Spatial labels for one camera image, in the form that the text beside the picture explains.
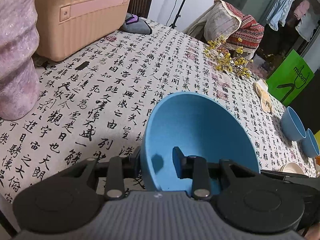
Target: white hanging garment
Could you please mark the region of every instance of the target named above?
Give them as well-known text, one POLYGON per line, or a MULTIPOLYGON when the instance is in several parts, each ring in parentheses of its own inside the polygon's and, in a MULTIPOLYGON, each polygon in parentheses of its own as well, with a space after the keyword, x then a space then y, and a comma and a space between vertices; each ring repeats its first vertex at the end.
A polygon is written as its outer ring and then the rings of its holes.
POLYGON ((309 10, 307 11, 306 15, 301 18, 296 30, 302 38, 310 42, 313 36, 313 31, 315 28, 317 28, 319 20, 320 16, 315 14, 312 6, 310 5, 309 10))
POLYGON ((278 23, 285 25, 290 7, 294 0, 277 0, 267 17, 267 23, 274 31, 278 31, 278 23))

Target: round black cover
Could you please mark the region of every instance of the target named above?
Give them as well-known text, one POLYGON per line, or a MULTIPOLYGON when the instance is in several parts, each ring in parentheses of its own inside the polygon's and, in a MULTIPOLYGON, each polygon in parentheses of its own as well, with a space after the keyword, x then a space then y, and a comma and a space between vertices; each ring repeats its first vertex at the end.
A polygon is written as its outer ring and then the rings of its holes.
POLYGON ((253 177, 237 179, 223 190, 217 208, 226 222, 240 230, 274 234, 298 226, 304 202, 278 183, 253 177))
POLYGON ((13 212, 22 229, 63 233, 77 229, 98 213, 101 196, 77 178, 55 177, 22 191, 13 212))

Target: black tripod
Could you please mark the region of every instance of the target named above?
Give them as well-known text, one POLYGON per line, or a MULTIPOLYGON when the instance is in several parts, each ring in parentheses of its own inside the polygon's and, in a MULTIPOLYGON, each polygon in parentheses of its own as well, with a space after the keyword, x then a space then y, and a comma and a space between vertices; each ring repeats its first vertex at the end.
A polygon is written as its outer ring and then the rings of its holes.
POLYGON ((182 1, 182 4, 181 4, 181 6, 180 6, 180 8, 179 8, 179 11, 178 11, 177 15, 176 15, 173 23, 172 23, 169 27, 171 27, 171 28, 173 28, 173 29, 174 29, 175 27, 177 27, 177 26, 176 26, 176 22, 177 22, 178 18, 181 17, 180 12, 181 12, 181 10, 182 10, 182 7, 183 7, 185 1, 186 1, 186 0, 183 0, 183 1, 182 1))

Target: table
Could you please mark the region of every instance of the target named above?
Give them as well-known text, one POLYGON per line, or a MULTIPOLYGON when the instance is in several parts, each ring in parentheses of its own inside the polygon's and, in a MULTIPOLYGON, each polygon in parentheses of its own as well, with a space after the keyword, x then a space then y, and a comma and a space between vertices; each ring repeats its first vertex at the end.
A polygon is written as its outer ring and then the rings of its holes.
MULTIPOLYGON (((116 31, 63 62, 35 57, 39 100, 20 120, 0 119, 0 193, 12 202, 24 188, 89 157, 107 161, 141 144, 154 106, 169 93, 194 91, 225 106, 251 138, 260 168, 293 161, 316 171, 300 145, 280 128, 285 110, 272 98, 274 115, 262 112, 254 80, 217 72, 204 44, 147 20, 152 35, 116 31)), ((144 188, 141 176, 125 183, 144 188)))

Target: gray ribbed panel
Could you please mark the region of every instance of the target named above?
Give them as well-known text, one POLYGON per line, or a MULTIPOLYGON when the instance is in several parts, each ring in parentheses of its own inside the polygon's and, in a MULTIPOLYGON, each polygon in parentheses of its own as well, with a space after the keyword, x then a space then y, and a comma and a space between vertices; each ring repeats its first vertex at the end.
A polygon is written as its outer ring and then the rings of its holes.
POLYGON ((107 202, 88 225, 61 235, 21 232, 15 240, 303 240, 295 232, 257 236, 221 220, 207 202, 184 192, 133 191, 120 201, 107 202))

